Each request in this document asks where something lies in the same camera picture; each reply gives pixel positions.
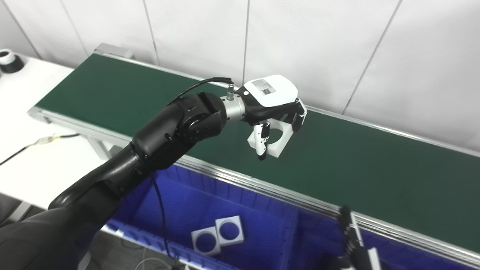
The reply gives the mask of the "white and black left hand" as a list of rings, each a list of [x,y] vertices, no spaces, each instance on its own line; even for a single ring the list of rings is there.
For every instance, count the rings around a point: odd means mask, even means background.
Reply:
[[[236,93],[244,104],[241,121],[254,127],[255,150],[261,161],[267,156],[270,119],[287,115],[293,133],[305,121],[307,109],[298,97],[298,89],[282,75],[248,81]]]

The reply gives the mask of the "white and black right hand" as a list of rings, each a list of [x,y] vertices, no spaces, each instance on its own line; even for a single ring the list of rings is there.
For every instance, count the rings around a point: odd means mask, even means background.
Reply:
[[[337,220],[345,238],[346,255],[340,257],[342,270],[382,270],[377,248],[367,248],[355,214],[346,205],[338,209]]]

